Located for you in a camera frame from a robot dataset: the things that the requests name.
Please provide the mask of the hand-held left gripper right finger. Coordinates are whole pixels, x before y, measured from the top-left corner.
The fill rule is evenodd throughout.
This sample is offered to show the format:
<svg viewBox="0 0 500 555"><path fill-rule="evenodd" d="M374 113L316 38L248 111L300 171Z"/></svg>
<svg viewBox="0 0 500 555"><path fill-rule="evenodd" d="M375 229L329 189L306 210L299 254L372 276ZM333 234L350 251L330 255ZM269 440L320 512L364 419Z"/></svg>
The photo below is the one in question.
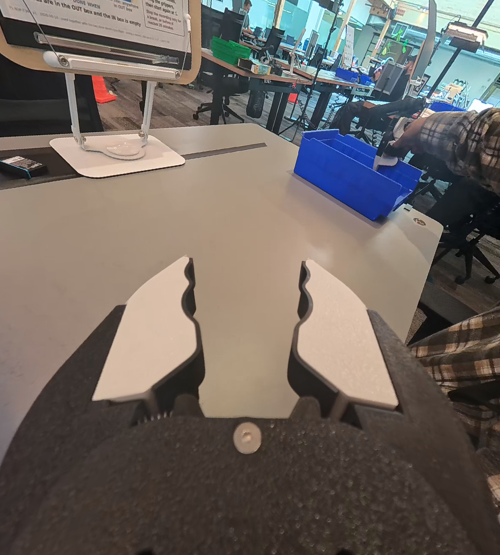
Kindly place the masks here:
<svg viewBox="0 0 500 555"><path fill-rule="evenodd" d="M365 304L315 261L302 261L300 298L287 378L321 416L342 419L351 406L394 412L399 406Z"/></svg>

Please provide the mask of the blue plastic bin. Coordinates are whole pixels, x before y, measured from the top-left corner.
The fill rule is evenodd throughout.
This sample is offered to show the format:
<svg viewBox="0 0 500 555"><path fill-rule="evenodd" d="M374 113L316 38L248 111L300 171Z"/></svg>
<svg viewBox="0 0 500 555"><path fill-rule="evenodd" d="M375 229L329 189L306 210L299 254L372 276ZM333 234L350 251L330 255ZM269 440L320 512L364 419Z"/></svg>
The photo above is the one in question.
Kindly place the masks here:
<svg viewBox="0 0 500 555"><path fill-rule="evenodd" d="M386 218L415 190L422 170L397 159L374 169L377 149L337 129L302 134L295 174L371 221Z"/></svg>

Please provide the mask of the black office chair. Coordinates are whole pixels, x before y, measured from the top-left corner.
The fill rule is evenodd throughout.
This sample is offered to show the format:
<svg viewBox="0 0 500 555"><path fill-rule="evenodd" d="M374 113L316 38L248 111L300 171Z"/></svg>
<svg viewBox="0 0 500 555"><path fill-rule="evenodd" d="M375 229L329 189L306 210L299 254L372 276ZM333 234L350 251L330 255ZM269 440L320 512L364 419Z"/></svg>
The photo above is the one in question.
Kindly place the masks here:
<svg viewBox="0 0 500 555"><path fill-rule="evenodd" d="M426 282L405 344L412 345L476 316L477 312L432 283Z"/></svg>
<svg viewBox="0 0 500 555"><path fill-rule="evenodd" d="M211 112L211 125L219 124L219 120L226 124L228 117L244 123L244 118L230 108L230 100L249 91L249 78L212 62L205 67L205 71L200 71L200 78L202 84L211 87L208 92L212 94L212 101L201 103L193 113L193 119L198 121L200 114Z"/></svg>
<svg viewBox="0 0 500 555"><path fill-rule="evenodd" d="M443 234L434 257L436 265L451 251L457 258L464 258L465 275L455 277L458 285L471 278L473 261L477 260L487 269L487 284L500 279L500 273L483 254L479 243L483 238L500 241L500 197L477 184L474 180L462 178L450 184L442 197L429 209L427 216L443 226Z"/></svg>

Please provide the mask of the white desk stand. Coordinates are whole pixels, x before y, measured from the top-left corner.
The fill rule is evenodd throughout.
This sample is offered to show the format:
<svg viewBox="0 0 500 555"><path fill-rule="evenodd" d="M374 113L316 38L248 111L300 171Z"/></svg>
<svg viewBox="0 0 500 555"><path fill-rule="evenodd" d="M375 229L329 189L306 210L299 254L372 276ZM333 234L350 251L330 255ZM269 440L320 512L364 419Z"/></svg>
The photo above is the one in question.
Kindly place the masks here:
<svg viewBox="0 0 500 555"><path fill-rule="evenodd" d="M72 135L53 138L50 147L83 177L105 178L178 167L184 157L151 136L149 126L158 82L176 82L182 70L159 65L109 60L80 54L45 51L44 62L65 74ZM80 130L75 77L81 73L142 77L146 96L140 130L130 134L88 135Z"/></svg>

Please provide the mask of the black pole lamp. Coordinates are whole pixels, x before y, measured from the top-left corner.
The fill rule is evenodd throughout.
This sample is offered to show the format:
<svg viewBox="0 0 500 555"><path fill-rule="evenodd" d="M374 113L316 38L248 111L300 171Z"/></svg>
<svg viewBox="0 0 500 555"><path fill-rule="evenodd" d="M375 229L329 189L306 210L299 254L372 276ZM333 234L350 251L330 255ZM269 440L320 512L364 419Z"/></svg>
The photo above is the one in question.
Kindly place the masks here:
<svg viewBox="0 0 500 555"><path fill-rule="evenodd" d="M493 3L494 1L487 1L485 3L480 13L476 16L472 25L465 25L460 22L448 24L446 35L451 38L450 46L455 48L455 52L449 58L441 73L434 81L433 86L430 88L427 94L427 99L430 99L432 95L436 92L441 81L446 76L451 66L454 64L455 60L458 58L459 54L462 51L475 53L481 46L485 44L488 33L480 29L479 24L481 23L482 19L485 17Z"/></svg>

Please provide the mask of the person's plaid shirt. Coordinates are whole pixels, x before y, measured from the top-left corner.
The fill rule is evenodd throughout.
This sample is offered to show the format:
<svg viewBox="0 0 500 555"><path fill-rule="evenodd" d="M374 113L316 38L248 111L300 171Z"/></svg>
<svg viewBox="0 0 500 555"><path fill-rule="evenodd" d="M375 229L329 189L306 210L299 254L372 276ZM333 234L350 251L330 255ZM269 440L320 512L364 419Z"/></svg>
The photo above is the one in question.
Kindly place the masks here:
<svg viewBox="0 0 500 555"><path fill-rule="evenodd" d="M500 302L410 348L462 420L500 524Z"/></svg>

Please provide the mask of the orange traffic cone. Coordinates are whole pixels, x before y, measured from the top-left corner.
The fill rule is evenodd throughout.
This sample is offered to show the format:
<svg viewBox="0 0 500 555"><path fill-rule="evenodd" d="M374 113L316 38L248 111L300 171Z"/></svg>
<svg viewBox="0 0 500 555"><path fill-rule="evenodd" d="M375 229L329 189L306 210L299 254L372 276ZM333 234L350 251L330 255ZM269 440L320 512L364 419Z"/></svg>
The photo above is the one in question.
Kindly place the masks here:
<svg viewBox="0 0 500 555"><path fill-rule="evenodd" d="M95 101L97 104L106 104L116 101L116 94L109 92L106 82L102 76L91 76Z"/></svg>

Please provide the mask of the person's right forearm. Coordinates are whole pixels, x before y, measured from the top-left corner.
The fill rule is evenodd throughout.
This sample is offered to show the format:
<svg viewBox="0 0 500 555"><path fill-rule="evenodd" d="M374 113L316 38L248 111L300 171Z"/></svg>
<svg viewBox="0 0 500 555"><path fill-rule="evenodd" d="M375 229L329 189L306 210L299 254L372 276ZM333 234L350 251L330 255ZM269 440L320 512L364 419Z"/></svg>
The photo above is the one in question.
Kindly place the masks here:
<svg viewBox="0 0 500 555"><path fill-rule="evenodd" d="M469 177L500 197L500 108L440 112L427 117L420 134L424 152L454 174Z"/></svg>

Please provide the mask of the wooden desk with black legs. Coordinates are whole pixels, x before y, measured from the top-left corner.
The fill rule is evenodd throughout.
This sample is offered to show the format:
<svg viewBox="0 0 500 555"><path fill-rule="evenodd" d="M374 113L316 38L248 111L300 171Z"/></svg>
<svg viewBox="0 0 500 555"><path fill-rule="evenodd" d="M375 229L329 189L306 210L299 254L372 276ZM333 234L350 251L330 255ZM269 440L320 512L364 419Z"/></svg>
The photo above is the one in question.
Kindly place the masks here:
<svg viewBox="0 0 500 555"><path fill-rule="evenodd" d="M269 109L266 129L270 132L280 135L281 124L287 108L290 94L299 92L302 86L307 85L309 80L301 77L286 77L276 74L255 75L217 59L213 56L209 49L202 50L202 59L210 63L215 63L226 67L232 73L238 73L249 78L249 92L273 93L272 105Z"/></svg>

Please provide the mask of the green storage tray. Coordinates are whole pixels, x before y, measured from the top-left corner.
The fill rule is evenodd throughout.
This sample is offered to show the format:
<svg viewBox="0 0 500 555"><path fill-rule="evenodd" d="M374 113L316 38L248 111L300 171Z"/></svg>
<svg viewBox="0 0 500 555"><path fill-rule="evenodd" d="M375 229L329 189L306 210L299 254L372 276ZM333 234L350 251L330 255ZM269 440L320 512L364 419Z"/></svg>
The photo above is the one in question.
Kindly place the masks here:
<svg viewBox="0 0 500 555"><path fill-rule="evenodd" d="M249 59L252 53L252 49L246 45L217 36L211 39L211 51L215 58L233 66L238 66L240 59Z"/></svg>

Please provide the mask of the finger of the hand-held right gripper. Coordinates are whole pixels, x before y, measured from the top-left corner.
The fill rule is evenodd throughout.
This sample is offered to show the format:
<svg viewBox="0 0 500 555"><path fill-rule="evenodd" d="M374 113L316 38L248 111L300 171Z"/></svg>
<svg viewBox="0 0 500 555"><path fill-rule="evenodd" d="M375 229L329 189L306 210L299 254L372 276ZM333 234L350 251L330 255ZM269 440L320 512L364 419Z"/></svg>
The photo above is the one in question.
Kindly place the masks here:
<svg viewBox="0 0 500 555"><path fill-rule="evenodd" d="M393 156L387 152L381 153L380 151L377 151L373 160L372 170L379 171L382 167L394 167L399 161L399 156Z"/></svg>

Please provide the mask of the tan framed display screen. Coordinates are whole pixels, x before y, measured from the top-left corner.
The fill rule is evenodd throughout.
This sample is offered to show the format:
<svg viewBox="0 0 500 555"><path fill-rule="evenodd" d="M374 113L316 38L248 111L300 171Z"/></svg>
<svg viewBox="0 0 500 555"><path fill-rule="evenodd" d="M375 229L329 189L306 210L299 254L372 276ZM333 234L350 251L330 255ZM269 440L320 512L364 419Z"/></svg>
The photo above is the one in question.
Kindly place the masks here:
<svg viewBox="0 0 500 555"><path fill-rule="evenodd" d="M199 1L0 1L0 54L36 71L188 84Z"/></svg>

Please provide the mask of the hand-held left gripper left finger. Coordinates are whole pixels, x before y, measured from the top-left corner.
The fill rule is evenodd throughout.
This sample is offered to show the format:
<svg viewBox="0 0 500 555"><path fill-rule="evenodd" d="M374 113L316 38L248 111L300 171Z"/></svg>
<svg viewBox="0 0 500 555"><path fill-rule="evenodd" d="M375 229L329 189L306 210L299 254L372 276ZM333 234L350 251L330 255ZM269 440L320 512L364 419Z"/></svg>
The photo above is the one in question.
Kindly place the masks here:
<svg viewBox="0 0 500 555"><path fill-rule="evenodd" d="M170 415L178 396L199 398L205 378L195 318L193 259L181 257L127 301L92 401L141 401L150 417Z"/></svg>

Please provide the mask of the person's right hand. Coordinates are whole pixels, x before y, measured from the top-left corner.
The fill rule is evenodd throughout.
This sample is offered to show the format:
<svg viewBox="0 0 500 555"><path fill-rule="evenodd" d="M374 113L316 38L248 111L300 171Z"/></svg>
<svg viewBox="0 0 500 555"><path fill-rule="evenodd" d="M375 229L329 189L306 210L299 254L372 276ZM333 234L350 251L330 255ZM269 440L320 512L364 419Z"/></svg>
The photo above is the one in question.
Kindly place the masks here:
<svg viewBox="0 0 500 555"><path fill-rule="evenodd" d="M420 141L420 134L426 122L427 118L419 118L407 124L399 138L390 145L389 156L402 158L409 152L412 152L412 154L424 152L424 147Z"/></svg>

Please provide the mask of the white curved panel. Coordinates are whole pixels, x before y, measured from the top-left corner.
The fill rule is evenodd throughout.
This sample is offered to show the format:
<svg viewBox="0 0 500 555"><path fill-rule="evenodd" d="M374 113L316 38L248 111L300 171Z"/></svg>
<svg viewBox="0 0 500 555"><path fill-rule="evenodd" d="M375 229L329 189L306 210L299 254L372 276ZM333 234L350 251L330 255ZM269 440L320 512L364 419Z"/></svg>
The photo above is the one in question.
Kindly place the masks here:
<svg viewBox="0 0 500 555"><path fill-rule="evenodd" d="M437 6L435 1L429 1L429 14L427 23L427 35L421 47L421 51L416 59L413 79L422 80L427 65L434 51L436 36Z"/></svg>

